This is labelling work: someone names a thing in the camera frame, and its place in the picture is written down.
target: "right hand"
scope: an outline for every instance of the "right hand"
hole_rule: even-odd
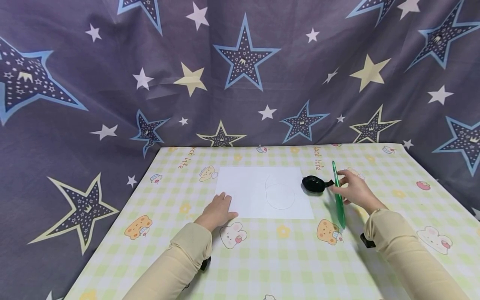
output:
[[[226,195],[225,192],[215,195],[212,202],[204,209],[203,214],[195,220],[195,223],[212,232],[215,228],[238,217],[238,213],[228,212],[231,201],[232,197]]]
[[[377,209],[388,209],[378,200],[362,178],[348,170],[338,171],[337,174],[345,176],[340,180],[340,187],[330,186],[329,189],[347,199],[345,204],[354,203],[365,209],[369,215]],[[348,187],[342,188],[341,186],[346,183]]]

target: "left hand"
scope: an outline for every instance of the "left hand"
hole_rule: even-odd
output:
[[[204,209],[203,214],[195,220],[195,223],[212,232],[215,228],[238,217],[238,213],[228,212],[231,201],[232,197],[225,195],[225,192],[215,195],[212,202]]]

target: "table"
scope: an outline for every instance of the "table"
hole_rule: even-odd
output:
[[[299,167],[327,181],[332,159],[363,177],[420,239],[439,241],[424,245],[480,299],[480,223],[400,144],[162,148],[65,299],[121,299],[211,201],[221,166]],[[339,225],[335,204],[328,193],[309,197],[315,220],[240,217],[230,223],[241,237],[234,245],[214,232],[210,266],[179,299],[408,299],[388,264],[360,240],[368,215],[346,206],[347,228],[334,241],[320,240],[319,224]]]

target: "white paper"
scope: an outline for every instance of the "white paper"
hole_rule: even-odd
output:
[[[302,179],[300,168],[221,167],[216,194],[231,195],[241,218],[314,219]]]

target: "purple fabric backdrop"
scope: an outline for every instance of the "purple fabric backdrop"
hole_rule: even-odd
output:
[[[402,143],[480,218],[479,29],[477,0],[2,1],[0,299],[64,296],[161,146]]]

